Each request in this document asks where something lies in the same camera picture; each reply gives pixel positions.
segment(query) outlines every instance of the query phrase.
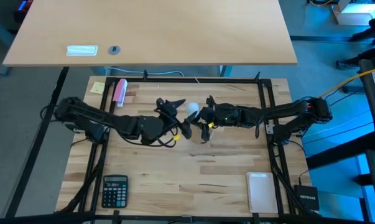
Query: wooden desk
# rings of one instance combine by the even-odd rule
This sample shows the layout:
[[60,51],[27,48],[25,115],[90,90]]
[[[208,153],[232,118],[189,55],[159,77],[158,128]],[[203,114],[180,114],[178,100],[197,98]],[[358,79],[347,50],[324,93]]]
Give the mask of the wooden desk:
[[[68,45],[98,45],[67,57]],[[120,46],[110,55],[111,46]],[[8,66],[296,64],[278,0],[34,0]]]
[[[104,80],[105,77],[90,78],[86,103],[99,108],[102,96],[90,93],[90,90],[94,82]],[[273,79],[272,83],[275,103],[290,102],[287,80]],[[200,106],[204,106],[209,95],[213,95],[217,103],[261,107],[257,84],[130,82],[124,107],[116,108],[114,113],[157,116],[153,109],[158,97],[170,101],[185,98],[186,103],[199,101]],[[179,108],[177,117],[187,117],[185,105]],[[76,134],[74,141],[84,137]],[[86,141],[72,147],[57,209],[63,208],[82,185],[90,149],[91,143]],[[295,144],[285,146],[285,153],[294,185],[299,174],[307,170],[305,156]],[[245,179],[247,172],[271,172],[263,124],[259,139],[255,139],[253,129],[219,127],[206,144],[195,144],[182,138],[171,149],[128,144],[111,131],[103,175],[124,174],[129,177],[129,202],[127,208],[120,209],[120,215],[251,217]],[[302,182],[311,184],[308,173],[302,176]],[[282,186],[281,189],[284,212],[288,213],[285,190]],[[88,195],[87,210],[90,209],[91,196],[92,193]],[[112,209],[101,208],[101,193],[96,209],[97,214],[113,214]]]

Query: white ball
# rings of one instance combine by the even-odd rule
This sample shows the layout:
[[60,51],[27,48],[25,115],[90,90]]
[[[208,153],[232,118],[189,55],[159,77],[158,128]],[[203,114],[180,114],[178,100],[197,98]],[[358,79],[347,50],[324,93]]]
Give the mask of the white ball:
[[186,112],[187,112],[188,116],[190,116],[191,114],[193,114],[196,111],[197,111],[197,113],[196,113],[195,117],[197,117],[198,114],[200,113],[200,106],[198,105],[198,103],[189,103],[186,106]]

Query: calculator keypad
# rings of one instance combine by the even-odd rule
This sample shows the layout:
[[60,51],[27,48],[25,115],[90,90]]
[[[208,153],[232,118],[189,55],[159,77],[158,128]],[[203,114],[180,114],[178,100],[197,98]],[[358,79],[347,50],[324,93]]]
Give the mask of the calculator keypad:
[[101,206],[103,208],[126,207],[127,185],[123,183],[105,183]]

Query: white notebook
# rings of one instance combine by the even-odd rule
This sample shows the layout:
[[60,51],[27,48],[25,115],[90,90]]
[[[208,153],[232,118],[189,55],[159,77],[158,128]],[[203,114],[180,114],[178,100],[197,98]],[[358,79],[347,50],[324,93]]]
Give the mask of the white notebook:
[[251,213],[278,213],[272,173],[248,172],[248,203]]

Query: yellow cable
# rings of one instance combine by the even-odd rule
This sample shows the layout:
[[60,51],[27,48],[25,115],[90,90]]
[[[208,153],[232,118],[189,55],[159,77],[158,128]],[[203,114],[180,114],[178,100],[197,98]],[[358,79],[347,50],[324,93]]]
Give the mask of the yellow cable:
[[325,93],[323,93],[322,95],[320,95],[319,98],[321,98],[321,97],[323,97],[323,96],[325,96],[325,95],[331,93],[333,90],[336,90],[337,88],[343,86],[344,84],[350,82],[351,80],[354,80],[354,79],[356,79],[356,78],[363,77],[363,76],[365,76],[365,75],[371,74],[372,72],[375,72],[375,68],[372,69],[372,70],[370,70],[370,71],[363,72],[363,73],[360,73],[360,74],[358,74],[358,75],[355,75],[355,76],[353,76],[353,77],[351,77],[351,78],[348,78],[347,80],[345,80],[345,81],[339,83],[337,86],[334,86],[331,90],[328,90],[328,91],[326,91]]
[[314,4],[312,1],[310,1],[310,3],[314,6],[325,6],[326,4],[328,3],[331,3],[333,0],[329,0],[328,2],[324,3],[324,4]]

